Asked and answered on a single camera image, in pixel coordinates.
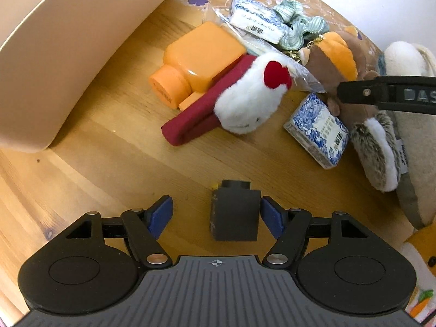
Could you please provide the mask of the white plush red bow headband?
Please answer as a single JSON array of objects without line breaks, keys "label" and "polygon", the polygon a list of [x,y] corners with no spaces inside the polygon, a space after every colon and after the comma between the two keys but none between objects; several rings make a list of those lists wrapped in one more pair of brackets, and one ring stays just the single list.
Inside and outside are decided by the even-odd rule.
[{"label": "white plush red bow headband", "polygon": [[251,133],[276,112],[292,84],[278,61],[244,55],[201,98],[165,123],[162,134],[171,145],[180,146],[218,127],[233,134]]}]

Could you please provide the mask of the beige plastic storage bin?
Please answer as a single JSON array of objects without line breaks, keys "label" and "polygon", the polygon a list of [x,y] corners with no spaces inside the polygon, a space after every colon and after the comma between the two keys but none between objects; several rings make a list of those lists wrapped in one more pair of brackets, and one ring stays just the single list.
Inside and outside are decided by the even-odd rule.
[{"label": "beige plastic storage bin", "polygon": [[1,147],[47,148],[97,73],[164,0],[1,0]]}]

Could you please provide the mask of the orange plastic bottle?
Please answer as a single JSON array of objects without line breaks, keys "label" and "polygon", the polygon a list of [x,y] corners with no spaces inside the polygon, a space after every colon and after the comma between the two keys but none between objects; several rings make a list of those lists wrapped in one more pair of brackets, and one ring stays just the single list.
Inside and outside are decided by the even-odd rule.
[{"label": "orange plastic bottle", "polygon": [[179,108],[192,95],[206,93],[245,54],[229,32],[205,22],[168,45],[149,83],[165,105]]}]

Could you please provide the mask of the blue white tissue pack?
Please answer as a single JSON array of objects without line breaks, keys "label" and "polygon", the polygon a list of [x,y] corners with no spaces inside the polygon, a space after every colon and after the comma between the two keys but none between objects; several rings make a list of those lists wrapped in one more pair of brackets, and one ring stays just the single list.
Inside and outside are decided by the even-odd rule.
[{"label": "blue white tissue pack", "polygon": [[283,128],[324,169],[337,166],[350,137],[342,121],[314,93],[301,101]]},{"label": "blue white tissue pack", "polygon": [[228,20],[271,44],[278,44],[289,32],[276,12],[257,0],[232,0]]}]

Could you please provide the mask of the brown hedgehog plush toy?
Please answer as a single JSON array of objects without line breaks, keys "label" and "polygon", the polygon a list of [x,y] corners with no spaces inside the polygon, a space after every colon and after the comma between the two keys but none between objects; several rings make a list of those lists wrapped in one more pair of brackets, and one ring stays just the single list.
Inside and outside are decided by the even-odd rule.
[{"label": "brown hedgehog plush toy", "polygon": [[401,178],[401,158],[391,118],[373,105],[346,104],[337,97],[341,82],[378,77],[376,71],[367,70],[367,54],[358,30],[349,26],[326,32],[309,47],[301,48],[299,56],[302,65],[327,92],[330,113],[349,130],[370,184],[381,192],[396,190]]}]

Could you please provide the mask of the cream fluffy slipper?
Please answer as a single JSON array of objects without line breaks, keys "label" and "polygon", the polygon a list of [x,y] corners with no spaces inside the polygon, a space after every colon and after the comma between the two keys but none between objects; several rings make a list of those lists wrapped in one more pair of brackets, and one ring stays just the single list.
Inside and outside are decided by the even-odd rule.
[{"label": "cream fluffy slipper", "polygon": [[[435,56],[420,44],[396,41],[379,57],[378,69],[387,76],[435,76]],[[435,218],[435,117],[390,111],[402,160],[397,187],[400,206],[415,229]]]}]

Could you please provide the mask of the green striped scrunchie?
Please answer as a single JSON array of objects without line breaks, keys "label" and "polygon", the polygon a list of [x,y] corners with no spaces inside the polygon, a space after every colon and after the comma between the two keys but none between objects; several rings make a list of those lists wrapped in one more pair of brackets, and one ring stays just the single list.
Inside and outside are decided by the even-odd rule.
[{"label": "green striped scrunchie", "polygon": [[284,35],[278,47],[284,51],[298,51],[308,42],[330,31],[321,16],[307,16],[304,6],[296,0],[284,0],[272,7],[284,25]]}]

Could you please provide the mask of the orange white hamster plush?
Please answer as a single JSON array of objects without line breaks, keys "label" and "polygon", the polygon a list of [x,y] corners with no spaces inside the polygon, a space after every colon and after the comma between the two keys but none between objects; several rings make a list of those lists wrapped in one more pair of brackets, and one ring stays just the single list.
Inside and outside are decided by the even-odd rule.
[{"label": "orange white hamster plush", "polygon": [[423,326],[435,326],[435,222],[415,231],[400,247],[417,283],[406,312]]}]

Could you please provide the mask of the small black block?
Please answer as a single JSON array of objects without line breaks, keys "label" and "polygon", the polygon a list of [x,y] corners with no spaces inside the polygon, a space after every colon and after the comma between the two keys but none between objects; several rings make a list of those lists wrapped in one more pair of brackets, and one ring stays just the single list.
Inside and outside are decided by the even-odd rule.
[{"label": "small black block", "polygon": [[249,181],[222,180],[213,191],[210,231],[216,241],[256,241],[261,191]]}]

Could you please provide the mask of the clear plastic packaged pad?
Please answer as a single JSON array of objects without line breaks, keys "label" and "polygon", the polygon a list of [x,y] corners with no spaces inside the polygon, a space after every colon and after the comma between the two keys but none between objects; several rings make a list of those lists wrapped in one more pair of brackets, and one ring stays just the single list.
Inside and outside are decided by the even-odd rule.
[{"label": "clear plastic packaged pad", "polygon": [[293,79],[293,84],[290,88],[292,91],[305,91],[326,95],[325,88],[305,66],[294,58],[280,52],[260,37],[233,26],[230,23],[228,12],[224,9],[210,7],[207,17],[209,21],[215,22],[222,27],[225,32],[235,37],[235,39],[243,45],[249,55],[261,57],[264,62],[267,60],[278,61],[290,73]]}]

